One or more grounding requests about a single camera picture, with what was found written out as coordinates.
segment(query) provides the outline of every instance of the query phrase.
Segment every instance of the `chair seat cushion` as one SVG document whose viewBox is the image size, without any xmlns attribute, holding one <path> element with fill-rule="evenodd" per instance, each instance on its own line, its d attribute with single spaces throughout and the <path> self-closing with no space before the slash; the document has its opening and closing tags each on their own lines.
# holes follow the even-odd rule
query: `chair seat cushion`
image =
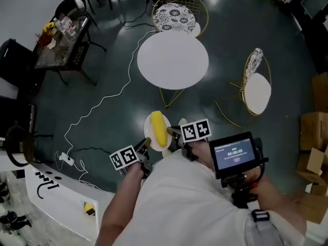
<svg viewBox="0 0 328 246">
<path fill-rule="evenodd" d="M 261 114 L 267 107 L 270 96 L 271 86 L 264 76 L 254 73 L 250 76 L 244 89 L 245 103 L 255 114 Z"/>
<path fill-rule="evenodd" d="M 85 12 L 85 8 L 73 9 L 70 11 L 67 16 L 72 20 L 78 20 L 78 18 Z"/>
</svg>

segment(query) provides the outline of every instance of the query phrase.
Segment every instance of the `power strip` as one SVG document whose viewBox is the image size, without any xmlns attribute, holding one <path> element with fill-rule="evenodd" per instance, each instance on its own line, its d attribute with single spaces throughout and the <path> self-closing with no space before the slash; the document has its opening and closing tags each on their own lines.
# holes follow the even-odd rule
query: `power strip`
<svg viewBox="0 0 328 246">
<path fill-rule="evenodd" d="M 70 166 L 74 165 L 74 160 L 71 157 L 69 157 L 65 152 L 61 153 L 61 155 L 59 156 L 59 160 L 65 161 Z"/>
</svg>

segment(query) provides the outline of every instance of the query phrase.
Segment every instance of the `white cable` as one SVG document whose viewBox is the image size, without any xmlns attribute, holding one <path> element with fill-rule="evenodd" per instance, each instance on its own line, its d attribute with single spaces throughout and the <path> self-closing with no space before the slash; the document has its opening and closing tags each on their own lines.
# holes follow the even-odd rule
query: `white cable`
<svg viewBox="0 0 328 246">
<path fill-rule="evenodd" d="M 68 131 L 67 131 L 67 132 L 65 133 L 65 135 L 64 135 L 66 141 L 71 145 L 71 147 L 69 148 L 69 150 L 66 152 L 67 155 L 69 154 L 69 152 L 71 151 L 71 149 L 74 147 L 74 145 L 73 145 L 72 143 L 70 143 L 69 140 L 66 138 L 66 135 L 68 134 L 68 132 L 70 132 L 72 126 L 76 126 L 76 125 L 78 125 L 78 124 L 80 123 L 80 121 L 81 121 L 82 118 L 88 117 L 88 116 L 91 114 L 91 112 L 92 112 L 93 109 L 99 107 L 99 106 L 101 105 L 101 103 L 103 103 L 102 101 L 103 101 L 105 98 L 110 98 L 110 97 L 114 97 L 114 96 L 120 96 L 120 95 L 122 94 L 123 89 L 124 89 L 124 88 L 125 88 L 130 82 L 131 82 L 131 77 L 130 77 L 130 67 L 131 67 L 131 63 L 132 63 L 133 58 L 134 58 L 134 52 L 138 50 L 138 48 L 139 48 L 139 42 L 140 42 L 141 40 L 143 40 L 143 39 L 147 36 L 147 34 L 149 34 L 149 33 L 153 33 L 153 32 L 157 32 L 157 30 L 147 32 L 147 33 L 144 35 L 144 37 L 138 41 L 138 46 L 137 46 L 137 48 L 132 52 L 132 58 L 131 58 L 131 61 L 130 61 L 130 64 L 129 64 L 129 68 L 128 68 L 129 82 L 127 82 L 127 83 L 122 87 L 121 91 L 120 91 L 118 94 L 116 94 L 116 95 L 104 96 L 104 97 L 101 99 L 100 103 L 99 103 L 97 106 L 94 106 L 93 108 L 90 109 L 90 112 L 89 112 L 88 115 L 80 117 L 80 119 L 79 119 L 79 121 L 78 121 L 77 123 L 75 123 L 75 124 L 72 123 L 72 124 L 70 125 L 70 128 L 68 129 Z M 61 168 L 59 168 L 59 166 L 58 166 L 58 164 L 57 164 L 57 160 L 56 160 L 56 155 L 57 155 L 57 157 L 58 157 L 58 151 L 56 151 L 56 153 L 55 153 L 55 162 L 56 162 L 57 168 L 61 171 L 61 170 L 63 169 L 64 160 L 63 160 L 63 162 L 61 163 Z M 83 163 L 82 160 L 80 160 L 80 164 L 81 164 L 82 170 L 80 170 L 80 169 L 75 165 L 75 163 L 73 164 L 73 165 L 76 167 L 76 169 L 77 169 L 78 171 L 80 171 L 80 172 L 85 171 L 85 172 L 80 176 L 80 178 L 78 178 L 78 181 L 81 182 L 81 183 L 83 183 L 83 184 L 85 184 L 85 185 L 93 186 L 94 188 L 97 188 L 97 189 L 99 189 L 99 190 L 101 190 L 101 191 L 104 191 L 104 190 L 100 189 L 98 186 L 96 186 L 96 185 L 94 185 L 94 184 L 92 184 L 92 183 L 90 183 L 90 182 L 87 182 L 87 181 L 81 180 L 81 178 L 82 178 L 85 174 L 87 174 L 87 173 L 89 173 L 89 172 L 86 170 L 85 165 L 84 165 L 84 163 Z"/>
<path fill-rule="evenodd" d="M 58 167 L 58 164 L 57 164 L 56 155 L 57 155 L 57 158 L 59 158 L 59 157 L 58 157 L 58 151 L 56 151 L 56 153 L 55 153 L 55 162 L 56 162 L 57 168 L 58 168 L 59 170 L 62 170 L 62 169 L 63 169 L 64 161 L 62 161 L 62 163 L 61 163 L 61 168 L 59 168 L 59 167 Z"/>
<path fill-rule="evenodd" d="M 66 154 L 69 154 L 70 150 L 74 147 L 74 145 L 73 145 L 72 143 L 70 143 L 70 142 L 68 141 L 68 139 L 66 138 L 66 135 L 68 134 L 68 132 L 70 132 L 71 127 L 72 127 L 72 126 L 76 126 L 76 125 L 78 125 L 78 124 L 80 123 L 80 121 L 81 121 L 82 118 L 88 117 L 88 116 L 91 114 L 92 110 L 95 109 L 95 108 L 97 108 L 97 107 L 99 107 L 99 106 L 101 105 L 102 101 L 103 101 L 105 98 L 110 98 L 110 97 L 114 97 L 114 96 L 120 96 L 120 95 L 122 94 L 123 89 L 124 89 L 124 88 L 125 88 L 130 82 L 131 82 L 131 77 L 130 77 L 130 66 L 131 66 L 131 63 L 132 63 L 132 61 L 133 61 L 134 52 L 138 50 L 138 48 L 139 48 L 139 42 L 140 42 L 141 40 L 143 40 L 143 39 L 147 36 L 147 34 L 149 34 L 149 33 L 153 33 L 153 32 L 157 32 L 157 30 L 147 32 L 147 33 L 144 35 L 144 37 L 138 41 L 138 47 L 137 47 L 137 48 L 133 51 L 133 53 L 132 53 L 132 58 L 131 58 L 131 61 L 130 61 L 130 64 L 129 64 L 129 68 L 128 68 L 129 82 L 127 82 L 127 83 L 122 87 L 121 91 L 120 91 L 118 94 L 116 94 L 116 95 L 104 96 L 104 97 L 102 98 L 102 100 L 100 101 L 100 103 L 99 103 L 97 106 L 94 106 L 92 109 L 90 109 L 90 112 L 89 112 L 88 115 L 86 115 L 86 116 L 82 116 L 82 117 L 79 119 L 78 123 L 76 123 L 76 124 L 73 124 L 73 123 L 72 123 L 72 124 L 71 124 L 70 128 L 68 129 L 68 131 L 67 131 L 66 134 L 64 135 L 66 141 L 71 145 L 70 149 L 66 152 Z"/>
<path fill-rule="evenodd" d="M 80 178 L 78 178 L 78 181 L 81 182 L 81 183 L 83 183 L 83 184 L 85 184 L 85 185 L 92 186 L 92 187 L 94 187 L 94 188 L 96 188 L 96 189 L 99 189 L 100 191 L 104 191 L 104 190 L 102 190 L 101 188 L 99 188 L 98 186 L 96 186 L 96 185 L 94 185 L 94 184 L 92 184 L 92 183 L 90 183 L 90 182 L 87 182 L 87 181 L 85 181 L 85 180 L 81 180 L 81 178 L 82 178 L 85 174 L 87 174 L 87 173 L 89 173 L 89 172 L 86 170 L 86 167 L 84 166 L 84 163 L 83 163 L 82 160 L 80 160 L 80 164 L 81 164 L 82 170 L 80 170 L 80 169 L 75 165 L 75 163 L 73 164 L 73 165 L 76 167 L 76 169 L 77 169 L 78 171 L 81 171 L 81 172 L 82 172 L 82 171 L 85 171 L 85 172 L 80 176 Z"/>
</svg>

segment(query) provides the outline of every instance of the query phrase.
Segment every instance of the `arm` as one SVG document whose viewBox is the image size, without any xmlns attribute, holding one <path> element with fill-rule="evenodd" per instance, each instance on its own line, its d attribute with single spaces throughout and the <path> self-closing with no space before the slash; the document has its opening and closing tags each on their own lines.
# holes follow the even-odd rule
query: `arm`
<svg viewBox="0 0 328 246">
<path fill-rule="evenodd" d="M 198 162 L 204 164 L 214 171 L 213 159 L 211 156 L 210 146 L 205 141 L 190 142 L 193 154 L 198 156 Z M 245 172 L 247 175 L 246 181 L 257 179 L 260 174 L 260 169 L 255 168 Z M 273 186 L 267 176 L 263 176 L 258 183 L 258 187 L 251 190 L 251 193 L 258 195 L 258 202 L 261 210 L 274 211 L 281 217 L 287 220 L 301 234 L 306 233 L 306 220 L 299 212 L 296 204 L 282 196 Z"/>
<path fill-rule="evenodd" d="M 132 219 L 144 176 L 140 167 L 140 163 L 135 163 L 129 168 L 121 187 L 105 210 L 96 246 L 112 245 Z"/>
<path fill-rule="evenodd" d="M 257 200 L 262 210 L 271 210 L 278 213 L 305 236 L 306 220 L 301 215 L 297 205 L 291 202 L 288 198 L 282 196 L 267 176 L 264 175 L 259 181 L 258 186 L 251 192 L 258 195 Z"/>
</svg>

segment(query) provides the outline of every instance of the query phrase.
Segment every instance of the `yellow flowers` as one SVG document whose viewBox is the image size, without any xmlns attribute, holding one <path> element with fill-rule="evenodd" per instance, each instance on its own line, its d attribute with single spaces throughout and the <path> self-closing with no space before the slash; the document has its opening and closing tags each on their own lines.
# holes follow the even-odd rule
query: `yellow flowers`
<svg viewBox="0 0 328 246">
<path fill-rule="evenodd" d="M 50 22 L 50 23 L 46 24 L 45 27 L 43 27 L 43 31 L 47 33 L 50 29 L 52 29 L 54 27 L 55 27 L 55 23 Z"/>
</svg>

